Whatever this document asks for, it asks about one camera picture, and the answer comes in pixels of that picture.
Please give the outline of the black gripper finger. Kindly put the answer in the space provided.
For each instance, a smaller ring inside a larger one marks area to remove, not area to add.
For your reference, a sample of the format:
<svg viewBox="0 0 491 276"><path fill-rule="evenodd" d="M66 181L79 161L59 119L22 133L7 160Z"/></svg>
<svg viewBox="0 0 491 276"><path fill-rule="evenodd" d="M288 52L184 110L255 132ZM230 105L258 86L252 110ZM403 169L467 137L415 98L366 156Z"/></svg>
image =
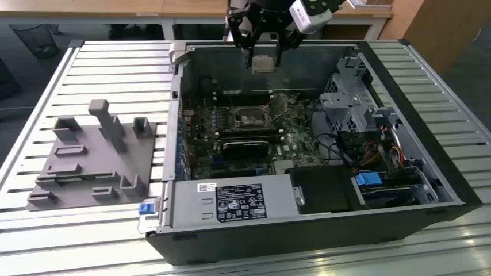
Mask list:
<svg viewBox="0 0 491 276"><path fill-rule="evenodd" d="M263 17L260 8L230 8L228 9L228 29L232 34L234 43L238 48L247 50L246 68L252 65L255 44L263 34ZM251 30L246 36L240 32L240 24L250 21Z"/></svg>
<svg viewBox="0 0 491 276"><path fill-rule="evenodd" d="M298 29L294 31L282 30L278 32L278 43L275 49L275 66L280 66L283 52L290 49L296 49L303 42L304 35Z"/></svg>

